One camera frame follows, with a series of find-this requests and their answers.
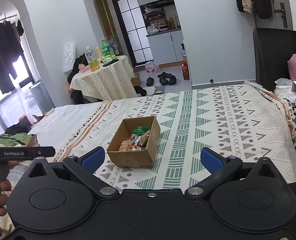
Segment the blue gripper pad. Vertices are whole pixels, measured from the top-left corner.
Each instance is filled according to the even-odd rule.
[[[201,164],[211,173],[215,173],[217,170],[221,169],[225,163],[219,154],[210,150],[207,147],[204,147],[200,153]]]
[[[96,147],[90,152],[78,158],[77,163],[87,171],[94,173],[105,161],[105,150],[102,147]]]

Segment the green soda bottle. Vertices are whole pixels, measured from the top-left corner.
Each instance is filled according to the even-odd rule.
[[[110,47],[105,39],[101,39],[101,49],[103,50],[104,56],[110,55]]]

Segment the black headboard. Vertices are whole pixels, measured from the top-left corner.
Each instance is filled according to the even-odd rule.
[[[277,79],[290,79],[287,62],[296,54],[296,31],[256,28],[253,41],[256,82],[274,91]]]

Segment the glass door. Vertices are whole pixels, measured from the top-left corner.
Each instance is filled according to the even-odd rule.
[[[138,0],[112,0],[133,66],[153,60]]]

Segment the green clothing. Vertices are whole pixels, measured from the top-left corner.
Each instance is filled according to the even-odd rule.
[[[0,144],[5,145],[6,147],[14,147],[18,144],[27,145],[32,140],[34,140],[34,135],[28,135],[26,133],[18,133],[15,135],[0,135]]]

